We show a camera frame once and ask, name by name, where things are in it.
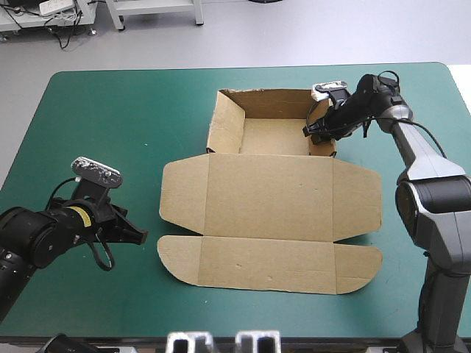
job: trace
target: gray floor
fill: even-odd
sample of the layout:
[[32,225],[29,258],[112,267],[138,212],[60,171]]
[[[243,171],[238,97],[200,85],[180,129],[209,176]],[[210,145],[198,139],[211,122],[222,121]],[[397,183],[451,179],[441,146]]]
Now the gray floor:
[[204,14],[204,26],[194,26],[190,13],[129,17],[127,30],[117,32],[100,4],[99,35],[74,38],[67,51],[46,33],[0,44],[0,185],[49,78],[58,71],[471,64],[469,0],[284,0],[265,5],[219,0],[206,2]]

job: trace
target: cable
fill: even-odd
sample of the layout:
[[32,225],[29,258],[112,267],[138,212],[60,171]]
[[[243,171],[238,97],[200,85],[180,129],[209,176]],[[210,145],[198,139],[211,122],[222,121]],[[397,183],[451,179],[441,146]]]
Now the cable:
[[440,154],[443,156],[443,158],[447,158],[447,155],[445,154],[444,149],[442,148],[442,146],[440,146],[440,143],[439,143],[438,140],[435,138],[435,136],[433,136],[433,134],[431,133],[431,131],[430,131],[429,129],[427,129],[425,126],[423,126],[423,125],[421,125],[421,124],[419,124],[419,123],[416,123],[415,121],[408,120],[408,119],[375,118],[375,117],[371,117],[371,118],[366,118],[366,119],[363,119],[363,120],[360,120],[360,121],[356,121],[355,123],[352,123],[352,124],[340,126],[340,127],[334,128],[334,129],[324,130],[324,131],[322,131],[322,133],[335,132],[335,131],[340,130],[340,129],[347,129],[347,128],[349,128],[349,127],[359,126],[360,124],[368,124],[368,123],[371,123],[371,121],[378,121],[378,120],[393,121],[393,122],[395,122],[395,123],[404,123],[404,124],[414,125],[414,126],[419,127],[420,129],[422,129],[423,131],[425,131],[425,132],[427,133],[427,135],[430,137],[430,139],[433,141],[433,143],[435,143],[437,149],[440,151]]
[[13,20],[13,22],[15,22],[16,26],[18,26],[19,29],[24,29],[24,27],[22,27],[22,25],[20,25],[16,20],[15,18],[13,17],[13,15],[10,13],[10,11],[13,11],[13,9],[7,9],[7,7],[5,5],[1,5],[1,8],[3,8],[3,10],[5,10],[5,12],[10,16],[10,18]]
[[68,182],[73,182],[75,180],[75,178],[69,178],[69,179],[66,179],[64,180],[63,182],[61,182],[58,186],[56,186],[56,188],[52,191],[51,193],[51,196],[49,197],[49,200],[47,201],[47,204],[46,204],[46,207],[44,207],[44,210],[47,211],[50,207],[51,207],[51,202],[52,202],[52,199],[54,198],[56,192],[65,184],[67,184]]

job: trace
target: cardboard box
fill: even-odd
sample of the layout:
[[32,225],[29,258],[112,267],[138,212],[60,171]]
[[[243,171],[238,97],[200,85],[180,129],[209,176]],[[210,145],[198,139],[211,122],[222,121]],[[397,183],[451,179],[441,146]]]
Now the cardboard box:
[[[207,152],[332,156],[335,140],[313,145],[302,128],[313,106],[310,90],[220,90],[208,134]],[[309,116],[323,116],[328,102]]]
[[208,287],[339,294],[376,275],[377,248],[334,242],[379,229],[380,177],[308,155],[335,151],[334,143],[312,146],[302,134],[308,93],[218,92],[208,136],[215,153],[169,163],[163,172],[160,216],[202,235],[158,241],[176,278]]

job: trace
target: black cable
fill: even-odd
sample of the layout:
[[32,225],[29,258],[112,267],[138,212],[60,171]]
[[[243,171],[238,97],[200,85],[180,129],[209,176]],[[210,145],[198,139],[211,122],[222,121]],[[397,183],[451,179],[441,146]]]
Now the black cable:
[[3,10],[5,10],[5,12],[10,16],[10,18],[13,20],[13,22],[15,22],[15,24],[18,26],[19,29],[24,29],[24,27],[22,27],[22,25],[20,25],[16,20],[15,18],[13,17],[13,15],[10,13],[10,11],[13,11],[13,9],[7,9],[4,5],[1,6],[3,8]]
[[93,241],[87,241],[87,245],[90,247],[90,249],[93,253],[93,258],[95,260],[95,263],[98,265],[98,267],[100,267],[103,271],[111,271],[113,269],[113,267],[115,267],[115,259],[113,257],[113,254],[111,253],[110,247],[108,246],[107,242],[100,239],[100,237],[99,237],[101,235],[102,231],[103,231],[103,229],[100,227],[98,229],[98,231],[96,232],[95,236],[96,236],[96,239],[103,246],[106,257],[108,258],[109,265],[107,265],[106,263],[103,262],[103,260],[101,259],[98,251],[96,250],[95,244],[93,244]]
[[438,142],[438,140],[435,138],[435,136],[433,136],[433,134],[431,133],[431,131],[429,129],[427,129],[425,126],[419,124],[419,123],[416,123],[415,121],[412,121],[412,120],[408,120],[408,119],[396,119],[396,118],[375,118],[375,117],[372,117],[372,118],[365,118],[363,120],[360,120],[360,121],[356,121],[355,123],[352,123],[352,124],[348,124],[348,125],[344,125],[344,126],[340,126],[340,127],[336,127],[334,129],[329,129],[329,130],[325,130],[325,131],[322,131],[322,133],[329,133],[329,132],[335,132],[337,130],[340,130],[340,129],[347,129],[349,127],[354,127],[354,126],[359,126],[360,124],[365,124],[365,123],[368,123],[368,122],[371,122],[371,121],[374,121],[374,120],[387,120],[387,121],[393,121],[395,123],[404,123],[404,124],[409,124],[409,125],[414,125],[414,126],[417,126],[419,127],[420,129],[422,129],[423,131],[425,131],[427,133],[427,135],[430,137],[430,139],[433,141],[433,143],[435,143],[436,147],[439,149],[440,153],[442,154],[443,158],[447,158],[447,155],[445,154],[445,151],[444,149],[442,148],[442,146],[440,146],[440,143]]
[[52,199],[54,198],[56,192],[64,185],[64,184],[67,184],[68,182],[72,182],[74,181],[75,178],[69,178],[69,179],[66,179],[64,180],[63,182],[61,182],[58,186],[56,186],[56,188],[52,191],[51,193],[51,196],[49,197],[49,200],[47,201],[47,204],[46,204],[46,207],[44,207],[44,210],[47,211],[50,207],[51,207],[51,202],[52,202]]
[[82,11],[79,11],[77,13],[77,18],[75,19],[74,21],[74,24],[72,25],[72,29],[71,31],[68,33],[68,36],[67,36],[67,41],[65,42],[65,44],[62,43],[62,40],[60,39],[59,35],[56,33],[56,32],[52,32],[52,35],[54,35],[57,39],[57,41],[59,42],[59,47],[64,50],[65,48],[68,47],[70,41],[71,41],[71,38],[72,38],[72,35],[74,35],[75,33],[75,29],[77,28],[77,26],[79,26],[79,23],[80,23],[80,20],[82,19]]

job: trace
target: open cardboard box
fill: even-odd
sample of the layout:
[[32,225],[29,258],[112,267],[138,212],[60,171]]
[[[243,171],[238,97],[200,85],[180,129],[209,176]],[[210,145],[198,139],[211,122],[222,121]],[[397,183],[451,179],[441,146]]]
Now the open cardboard box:
[[[160,216],[202,235],[158,241],[176,278],[339,294],[376,275],[377,248],[334,242],[379,229],[380,177],[321,157],[334,154],[335,143],[304,137],[312,104],[309,90],[217,93],[207,144],[215,153],[169,163],[163,172]],[[326,109],[319,105],[309,120]]]

